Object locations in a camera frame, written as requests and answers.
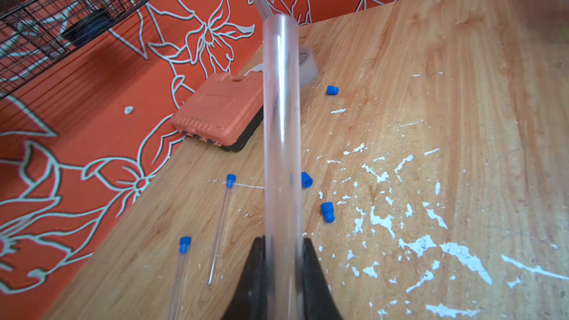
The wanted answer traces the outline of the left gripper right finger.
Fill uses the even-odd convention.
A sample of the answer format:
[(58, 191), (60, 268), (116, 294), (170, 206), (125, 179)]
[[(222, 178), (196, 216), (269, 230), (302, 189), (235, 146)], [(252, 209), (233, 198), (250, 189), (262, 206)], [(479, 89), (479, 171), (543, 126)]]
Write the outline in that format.
[(309, 238), (303, 240), (302, 281), (305, 319), (342, 319), (328, 288), (314, 244)]

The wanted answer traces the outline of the glass test tube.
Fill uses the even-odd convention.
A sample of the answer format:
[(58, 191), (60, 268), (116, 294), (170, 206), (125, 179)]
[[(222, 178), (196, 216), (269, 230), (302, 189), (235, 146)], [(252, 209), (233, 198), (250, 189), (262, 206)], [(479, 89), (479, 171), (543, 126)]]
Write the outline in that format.
[(179, 318), (179, 311), (181, 309), (182, 290), (185, 278), (185, 268), (187, 265), (188, 253), (181, 255), (178, 254), (176, 262), (176, 272), (173, 277), (173, 287), (170, 298), (170, 309), (168, 314), (169, 320), (177, 320)]
[(269, 319), (302, 319), (299, 26), (263, 23), (265, 254)]
[(222, 243), (223, 243), (224, 232), (225, 232), (225, 227), (226, 227), (227, 217), (228, 217), (228, 207), (229, 207), (229, 204), (231, 203), (231, 197), (232, 197), (232, 192), (233, 192), (233, 188), (231, 188), (231, 189), (227, 188), (226, 181), (225, 181), (225, 186), (226, 186), (226, 189), (225, 189), (224, 198), (222, 200), (222, 207), (220, 209), (220, 219), (219, 219), (219, 224), (218, 224), (218, 228), (217, 228), (217, 232), (216, 232), (216, 240), (215, 240), (215, 245), (213, 247), (212, 259), (211, 259), (211, 265), (210, 265), (210, 273), (209, 273), (209, 278), (208, 278), (208, 283), (207, 283), (209, 286), (212, 286), (216, 281), (216, 272), (217, 272), (219, 262), (220, 262), (220, 258), (221, 258)]

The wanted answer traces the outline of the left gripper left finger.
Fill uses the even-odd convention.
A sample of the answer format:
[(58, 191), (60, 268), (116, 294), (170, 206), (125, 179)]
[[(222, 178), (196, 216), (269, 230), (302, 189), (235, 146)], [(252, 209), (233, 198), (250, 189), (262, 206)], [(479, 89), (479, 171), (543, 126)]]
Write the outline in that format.
[(265, 237), (253, 240), (242, 274), (222, 319), (267, 318)]

